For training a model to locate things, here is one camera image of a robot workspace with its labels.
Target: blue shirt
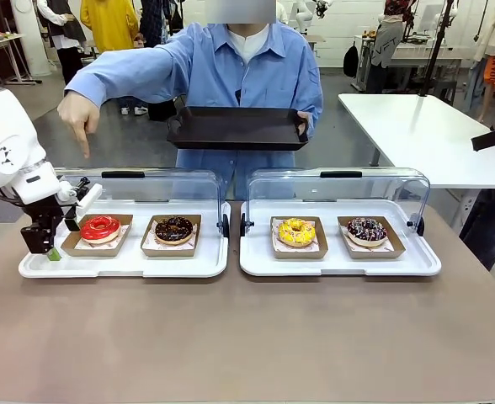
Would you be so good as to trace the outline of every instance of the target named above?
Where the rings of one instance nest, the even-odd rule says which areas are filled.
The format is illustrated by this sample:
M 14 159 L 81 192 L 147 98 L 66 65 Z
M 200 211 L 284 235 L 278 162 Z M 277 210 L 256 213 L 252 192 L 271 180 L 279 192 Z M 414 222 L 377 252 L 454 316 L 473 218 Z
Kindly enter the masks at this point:
M 82 69 L 67 90 L 98 106 L 127 95 L 161 103 L 187 94 L 189 106 L 292 108 L 311 114 L 311 138 L 322 112 L 322 89 L 315 57 L 301 34 L 284 24 L 271 24 L 266 43 L 244 65 L 226 25 L 191 24 L 165 45 L 105 52 Z M 237 199 L 247 198 L 252 171 L 294 166 L 291 151 L 178 150 L 177 155 L 177 167 L 218 173 L 222 196 L 236 170 Z

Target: hand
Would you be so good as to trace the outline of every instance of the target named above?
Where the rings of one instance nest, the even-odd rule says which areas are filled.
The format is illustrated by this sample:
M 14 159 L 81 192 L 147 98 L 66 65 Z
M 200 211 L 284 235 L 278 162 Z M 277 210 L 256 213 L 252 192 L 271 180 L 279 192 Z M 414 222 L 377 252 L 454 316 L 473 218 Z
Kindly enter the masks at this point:
M 309 112 L 302 112 L 302 111 L 298 111 L 298 116 L 301 117 L 303 120 L 307 120 L 309 121 L 309 117 L 311 116 L 311 114 Z M 306 124 L 300 124 L 300 126 L 298 126 L 298 131 L 300 132 L 300 134 L 304 133 L 304 131 L 306 130 Z
M 82 154 L 89 158 L 87 133 L 94 133 L 98 129 L 99 108 L 88 98 L 70 91 L 56 110 L 61 120 L 72 129 Z

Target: desk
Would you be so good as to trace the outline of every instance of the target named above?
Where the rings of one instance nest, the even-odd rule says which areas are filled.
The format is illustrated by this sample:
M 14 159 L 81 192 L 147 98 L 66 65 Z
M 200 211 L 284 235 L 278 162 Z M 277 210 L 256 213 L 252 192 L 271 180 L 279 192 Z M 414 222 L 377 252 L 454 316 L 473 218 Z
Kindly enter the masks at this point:
M 495 147 L 473 151 L 489 129 L 433 96 L 341 94 L 339 100 L 396 167 L 416 168 L 436 189 L 465 189 L 452 226 L 458 232 L 481 189 L 495 189 Z
M 315 51 L 316 44 L 320 42 L 326 42 L 326 40 L 322 38 L 320 35 L 304 35 L 304 38 L 306 38 L 306 41 L 309 44 L 309 47 L 311 48 L 312 51 Z
M 429 207 L 432 279 L 23 279 L 0 241 L 0 401 L 491 402 L 495 280 Z
M 24 80 L 21 77 L 21 73 L 19 72 L 19 68 L 18 68 L 18 63 L 16 62 L 15 55 L 13 54 L 13 51 L 12 51 L 11 42 L 13 40 L 18 40 L 19 38 L 23 38 L 24 36 L 25 36 L 24 34 L 11 34 L 8 38 L 6 38 L 4 40 L 0 40 L 0 49 L 2 49 L 2 48 L 8 49 L 8 57 L 10 59 L 10 64 L 12 65 L 13 72 L 15 73 L 15 77 L 16 77 L 15 82 L 8 82 L 7 84 L 36 84 L 37 83 L 34 80 L 32 80 L 32 77 L 30 78 L 30 80 Z M 21 59 L 21 61 L 24 64 L 24 61 L 21 58 L 21 54 L 19 54 L 19 50 L 17 48 L 16 48 L 16 51 L 18 52 L 19 59 Z
M 356 90 L 363 92 L 365 91 L 365 84 L 367 83 L 367 77 L 369 76 L 371 53 L 375 40 L 364 38 L 362 35 L 356 35 L 354 39 L 361 40 L 361 47 L 359 50 L 359 64 L 356 72 L 356 79 L 351 85 Z M 443 45 L 440 48 L 436 66 L 447 67 L 455 65 L 456 70 L 459 71 L 461 61 L 470 56 L 470 49 L 468 47 Z M 408 43 L 401 43 L 397 46 L 396 51 L 391 58 L 389 67 L 408 67 L 407 74 L 405 74 L 398 90 L 405 89 L 408 80 L 410 79 L 412 67 L 426 67 L 430 57 L 431 46 Z

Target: white tray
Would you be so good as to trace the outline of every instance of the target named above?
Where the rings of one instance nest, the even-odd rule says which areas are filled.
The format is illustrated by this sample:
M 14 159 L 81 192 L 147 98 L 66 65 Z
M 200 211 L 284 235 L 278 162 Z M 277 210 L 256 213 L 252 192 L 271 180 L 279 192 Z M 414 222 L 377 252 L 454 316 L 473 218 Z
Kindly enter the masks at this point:
M 95 278 L 98 276 L 137 276 L 143 278 L 210 278 L 223 272 L 227 261 L 229 239 L 216 227 L 215 201 L 179 201 L 136 203 L 121 200 L 98 200 L 89 214 L 125 213 L 133 215 L 128 238 L 115 258 L 70 257 L 61 250 L 69 231 L 62 222 L 56 233 L 55 246 L 61 261 L 50 261 L 45 255 L 27 254 L 19 264 L 25 278 Z M 231 217 L 226 202 L 222 214 Z M 141 250 L 148 221 L 153 215 L 201 215 L 199 241 L 192 258 L 150 258 Z
M 250 221 L 255 223 L 240 241 L 240 266 L 255 276 L 318 275 L 436 275 L 442 264 L 423 237 L 407 228 L 407 215 L 388 200 L 339 200 L 302 202 L 254 200 Z M 396 259 L 352 259 L 338 229 L 338 216 L 384 216 L 390 222 L 406 252 Z M 323 259 L 276 259 L 270 240 L 270 217 L 318 216 L 327 238 Z

